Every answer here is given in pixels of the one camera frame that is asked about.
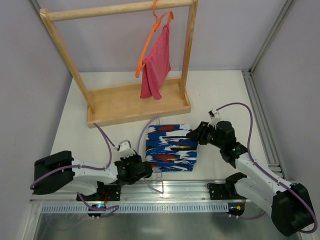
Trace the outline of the blue white red patterned trousers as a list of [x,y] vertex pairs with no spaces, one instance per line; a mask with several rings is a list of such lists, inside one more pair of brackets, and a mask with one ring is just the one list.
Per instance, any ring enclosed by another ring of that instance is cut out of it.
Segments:
[[161,172],[191,172],[197,163],[198,144],[187,137],[188,123],[153,124],[145,139],[145,160]]

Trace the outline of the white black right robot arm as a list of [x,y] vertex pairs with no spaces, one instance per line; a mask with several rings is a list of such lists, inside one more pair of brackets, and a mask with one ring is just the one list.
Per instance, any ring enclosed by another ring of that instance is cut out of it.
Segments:
[[202,121],[186,136],[200,145],[219,148],[222,159],[238,170],[225,180],[229,192],[264,210],[281,234],[289,237],[310,225],[318,226],[308,190],[261,166],[249,149],[237,141],[229,121],[219,121],[216,125]]

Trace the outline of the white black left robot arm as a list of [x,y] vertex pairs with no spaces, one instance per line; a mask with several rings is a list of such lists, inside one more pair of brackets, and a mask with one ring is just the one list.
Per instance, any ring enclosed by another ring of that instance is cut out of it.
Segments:
[[79,193],[86,201],[102,201],[108,195],[112,201],[112,188],[133,185],[152,176],[149,162],[137,153],[107,165],[87,163],[64,150],[41,158],[34,163],[34,182],[30,189],[35,195],[48,195],[57,191]]

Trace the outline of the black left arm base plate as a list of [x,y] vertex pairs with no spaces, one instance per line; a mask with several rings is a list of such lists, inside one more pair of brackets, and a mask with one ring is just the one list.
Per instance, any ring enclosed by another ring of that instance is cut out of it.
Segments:
[[81,194],[82,198],[86,202],[105,202],[105,201],[119,201],[121,196],[121,186],[116,184],[107,184],[99,183],[94,191],[88,195]]

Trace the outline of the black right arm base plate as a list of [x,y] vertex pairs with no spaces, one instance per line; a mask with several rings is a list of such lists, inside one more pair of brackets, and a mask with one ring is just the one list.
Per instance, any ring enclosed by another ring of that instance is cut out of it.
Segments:
[[211,200],[241,200],[242,197],[237,194],[232,183],[208,183],[206,185],[209,190]]

